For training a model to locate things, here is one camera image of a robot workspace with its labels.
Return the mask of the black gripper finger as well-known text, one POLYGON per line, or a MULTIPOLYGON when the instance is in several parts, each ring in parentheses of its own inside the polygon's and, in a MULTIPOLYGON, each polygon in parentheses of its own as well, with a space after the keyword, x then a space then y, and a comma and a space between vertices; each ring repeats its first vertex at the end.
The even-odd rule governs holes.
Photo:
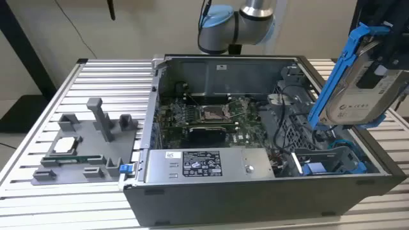
POLYGON ((359 89, 372 89, 384 75, 384 67, 372 62, 362 77, 359 78, 355 86, 359 89))

